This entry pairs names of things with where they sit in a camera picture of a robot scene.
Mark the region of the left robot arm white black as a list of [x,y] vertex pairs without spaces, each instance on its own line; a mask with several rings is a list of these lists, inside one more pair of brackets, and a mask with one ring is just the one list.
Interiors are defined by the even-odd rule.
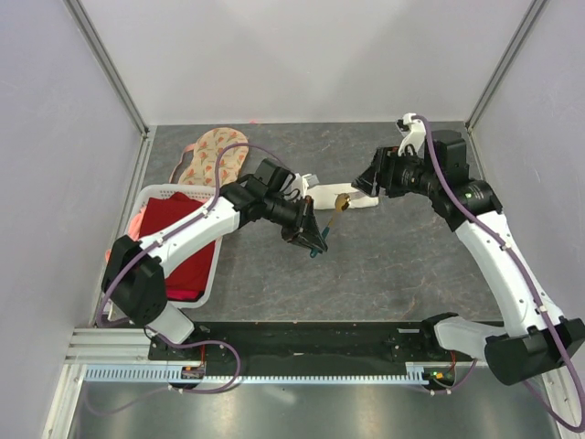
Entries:
[[124,235],[112,245],[101,281],[105,299],[112,300],[139,327],[160,336],[180,359],[200,350],[194,323],[171,304],[166,278],[210,243],[256,220],[281,228],[282,239],[310,252],[328,247],[309,196],[288,198],[285,189],[295,179],[270,159],[253,174],[229,183],[196,211],[139,241]]

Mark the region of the white cloth napkin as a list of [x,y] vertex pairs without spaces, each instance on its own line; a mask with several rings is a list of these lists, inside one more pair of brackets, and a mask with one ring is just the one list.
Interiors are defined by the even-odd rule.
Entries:
[[319,210],[335,209],[342,201],[350,209],[374,208],[379,203],[378,197],[369,197],[350,183],[316,185],[307,189],[307,195],[314,200],[314,208]]

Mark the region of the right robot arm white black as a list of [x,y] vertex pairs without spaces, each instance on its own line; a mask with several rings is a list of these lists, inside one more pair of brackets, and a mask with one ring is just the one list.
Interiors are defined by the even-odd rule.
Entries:
[[427,197],[475,259],[495,297],[504,324],[493,327],[468,321],[455,313],[424,320],[420,353],[441,359],[450,350],[487,363],[504,385],[513,385],[563,366],[550,330],[556,329],[570,356],[584,342],[581,319],[568,319],[538,284],[528,285],[529,270],[519,270],[520,252],[514,243],[496,194],[483,180],[470,176],[467,144],[455,131],[433,132],[441,172],[456,201],[451,201],[433,168],[431,154],[418,156],[408,146],[376,150],[368,168],[352,187],[369,197],[398,198],[409,193]]

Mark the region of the green handled wooden spoon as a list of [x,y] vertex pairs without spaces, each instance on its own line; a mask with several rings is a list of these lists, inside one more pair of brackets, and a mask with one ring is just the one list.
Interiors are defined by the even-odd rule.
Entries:
[[323,238],[326,239],[330,230],[332,229],[335,219],[350,206],[350,200],[346,193],[317,193],[316,195],[310,195],[314,203],[314,209],[316,210],[328,210],[331,212],[329,216],[329,220],[326,224],[319,230],[320,234]]

